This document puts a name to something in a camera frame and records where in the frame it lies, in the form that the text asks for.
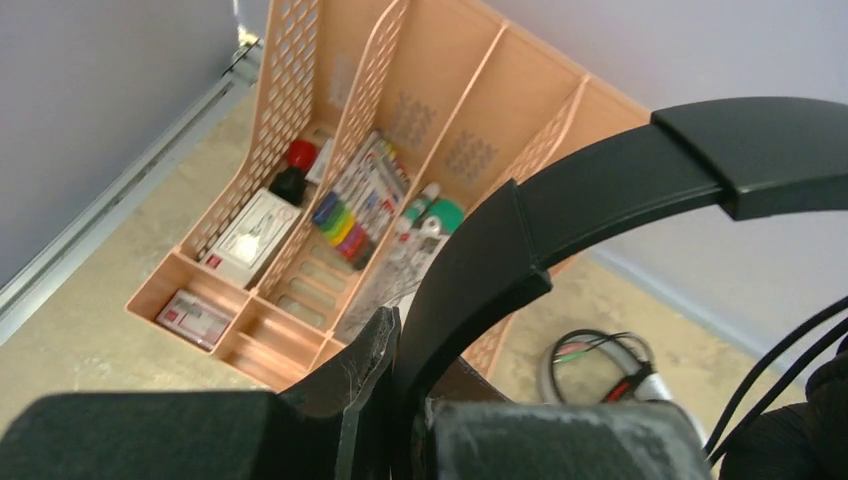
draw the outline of black cable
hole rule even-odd
[[[835,327],[831,328],[826,334],[822,336],[816,343],[814,343],[806,352],[804,352],[795,363],[792,364],[791,367],[784,373],[780,379],[772,386],[763,398],[754,405],[754,408],[749,411],[744,418],[727,434],[727,437],[721,444],[715,449],[715,451],[710,455],[710,462],[715,464],[724,454],[727,452],[727,446],[730,441],[733,440],[733,437],[741,432],[744,428],[746,428],[749,424],[751,424],[757,417],[759,417],[766,408],[771,405],[772,402],[780,395],[783,390],[789,386],[792,381],[805,369],[807,366],[812,363],[813,360],[816,359],[822,352],[827,350],[828,347],[836,343],[843,335],[848,333],[848,317],[844,318],[840,321]]]
[[[766,353],[760,361],[757,362],[756,365],[748,372],[748,375],[742,380],[739,384],[739,387],[736,388],[736,391],[733,392],[733,395],[730,397],[730,400],[727,402],[727,406],[724,407],[724,411],[721,413],[721,417],[719,417],[718,422],[716,423],[715,428],[713,429],[712,435],[710,435],[709,440],[704,445],[704,451],[707,453],[711,453],[715,445],[718,443],[719,438],[721,438],[721,434],[724,433],[724,429],[727,427],[728,422],[730,422],[730,417],[733,416],[733,413],[739,407],[739,403],[742,402],[742,398],[748,393],[748,390],[754,385],[754,382],[757,378],[762,375],[762,373],[771,365],[777,357],[783,354],[789,347],[795,344],[798,340],[801,339],[804,335],[809,333],[812,329],[821,325],[834,315],[837,315],[841,311],[848,308],[848,296],[838,300],[833,303],[829,307],[820,311],[819,313],[813,315],[804,323],[798,326],[795,330],[789,333],[783,340],[781,340],[777,345],[774,346],[768,353]]]
[[[576,337],[580,337],[580,336],[597,337],[594,340],[590,340],[588,342],[585,342],[586,344],[589,345],[589,348],[587,348],[586,350],[583,350],[582,353],[588,353],[588,352],[590,352],[590,351],[592,351],[592,350],[594,350],[594,349],[596,349],[596,348],[600,347],[601,345],[608,343],[608,342],[616,342],[616,343],[619,344],[619,346],[622,348],[623,351],[627,352],[627,354],[629,354],[633,358],[633,360],[635,362],[639,363],[640,365],[644,365],[646,363],[644,360],[640,359],[635,353],[633,353],[633,350],[630,347],[624,345],[623,343],[621,343],[619,341],[619,338],[629,338],[629,339],[634,340],[635,342],[639,343],[640,345],[642,345],[643,349],[645,350],[645,356],[647,358],[649,358],[649,359],[653,358],[653,352],[651,352],[651,349],[650,349],[650,347],[648,347],[647,342],[645,342],[645,340],[642,339],[641,337],[639,337],[638,335],[635,335],[631,332],[621,332],[621,333],[616,333],[614,335],[609,335],[609,334],[604,333],[600,330],[593,330],[593,329],[586,328],[586,329],[574,330],[573,332],[569,332],[569,333],[563,335],[562,337],[560,337],[559,340],[556,341],[556,343],[554,343],[553,349],[551,349],[551,358],[550,358],[551,368],[550,368],[550,371],[548,372],[549,375],[550,375],[551,390],[553,390],[553,393],[556,396],[557,400],[559,400],[559,402],[562,403],[563,405],[566,404],[565,395],[562,393],[562,390],[560,390],[559,384],[557,383],[556,376],[554,374],[554,369],[556,367],[556,357],[557,357],[559,350],[563,346],[568,345],[569,343],[574,343],[574,342],[572,342],[572,339],[576,338]]]

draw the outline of gray wall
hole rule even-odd
[[[743,95],[848,103],[846,2],[489,3],[652,109]],[[645,226],[595,252],[756,353],[848,293],[842,212],[734,224],[710,208]]]
[[[218,78],[231,0],[0,2],[0,285]]]

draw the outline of desk organizer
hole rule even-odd
[[[273,0],[266,32],[247,156],[127,310],[162,328],[156,317],[179,289],[215,304],[233,316],[223,335],[211,351],[186,344],[276,390],[344,347],[333,335],[337,322],[394,240],[385,234],[369,264],[354,271],[309,220],[371,130],[394,144],[410,178],[404,205],[436,181],[442,196],[467,213],[509,178],[524,181],[649,119],[645,109],[473,0]],[[251,196],[285,168],[292,140],[320,144],[330,136],[323,179],[306,192],[303,216],[258,282],[243,289],[198,263]],[[507,320],[465,353],[484,375]]]

